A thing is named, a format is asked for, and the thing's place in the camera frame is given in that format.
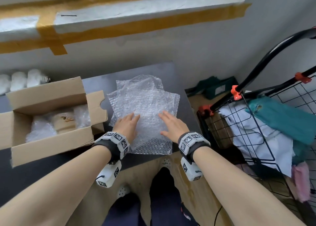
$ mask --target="gray table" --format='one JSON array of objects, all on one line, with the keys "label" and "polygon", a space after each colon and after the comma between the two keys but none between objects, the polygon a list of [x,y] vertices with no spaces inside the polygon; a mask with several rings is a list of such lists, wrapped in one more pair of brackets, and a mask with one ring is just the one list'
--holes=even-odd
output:
[{"label": "gray table", "polygon": [[[165,91],[180,94],[180,103],[177,117],[188,125],[191,131],[201,133],[198,122],[192,112],[188,98],[184,92],[181,82],[175,70],[173,63],[163,63],[150,65],[103,76],[96,76],[83,79],[83,85],[86,93],[103,90],[105,100],[101,103],[103,109],[108,110],[109,121],[113,115],[113,109],[106,94],[116,90],[116,80],[129,80],[138,75],[153,75],[162,80]],[[11,111],[9,101],[6,96],[0,96],[0,113]],[[108,129],[108,122],[105,123],[105,129]],[[15,168],[11,168],[10,149],[0,150],[0,206],[5,204],[23,189],[33,184],[46,174],[68,162],[90,147],[82,147],[69,152],[50,156],[44,159],[36,160]],[[122,160],[122,169],[130,168],[138,164],[161,157],[162,155],[135,155],[128,154]]]}]

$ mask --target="forearm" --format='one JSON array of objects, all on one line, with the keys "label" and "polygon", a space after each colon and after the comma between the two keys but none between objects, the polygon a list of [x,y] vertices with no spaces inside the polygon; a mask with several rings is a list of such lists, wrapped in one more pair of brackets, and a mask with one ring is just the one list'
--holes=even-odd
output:
[{"label": "forearm", "polygon": [[193,159],[235,226],[304,225],[275,196],[209,147]]},{"label": "forearm", "polygon": [[65,225],[110,159],[97,145],[55,169],[0,208],[2,225]]}]

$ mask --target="pink cloth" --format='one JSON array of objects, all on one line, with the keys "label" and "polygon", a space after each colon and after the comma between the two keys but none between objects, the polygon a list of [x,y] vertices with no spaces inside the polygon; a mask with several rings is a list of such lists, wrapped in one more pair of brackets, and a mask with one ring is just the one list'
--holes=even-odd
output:
[{"label": "pink cloth", "polygon": [[298,199],[301,203],[310,199],[309,170],[306,162],[292,166],[292,179],[295,182]]}]

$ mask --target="wall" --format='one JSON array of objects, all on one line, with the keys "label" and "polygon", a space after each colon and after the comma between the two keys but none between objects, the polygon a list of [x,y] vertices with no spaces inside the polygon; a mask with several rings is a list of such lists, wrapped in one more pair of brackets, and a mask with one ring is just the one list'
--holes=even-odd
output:
[{"label": "wall", "polygon": [[[284,29],[277,32],[273,39],[260,49],[247,64],[236,72],[236,77],[241,82],[256,66],[261,58],[276,44],[286,37],[308,28],[316,26],[316,3],[308,4],[306,8],[292,19]],[[247,89],[255,90],[283,83],[294,77],[296,72],[304,72],[316,65],[316,40],[304,39],[289,46],[279,53],[251,83]]]},{"label": "wall", "polygon": [[0,72],[39,68],[54,79],[83,78],[173,61],[183,86],[233,75],[312,0],[246,0],[243,18],[68,44],[67,55],[45,48],[1,54]]}]

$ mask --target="stack of bubble wrap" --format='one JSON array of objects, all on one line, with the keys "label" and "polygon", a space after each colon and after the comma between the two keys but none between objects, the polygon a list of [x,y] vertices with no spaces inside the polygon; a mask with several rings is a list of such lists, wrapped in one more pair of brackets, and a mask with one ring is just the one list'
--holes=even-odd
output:
[{"label": "stack of bubble wrap", "polygon": [[172,154],[171,140],[160,135],[167,127],[158,113],[166,110],[176,116],[180,95],[164,91],[161,79],[150,75],[117,80],[116,85],[117,90],[107,95],[114,111],[110,125],[113,126],[117,119],[132,112],[141,115],[130,153]]}]

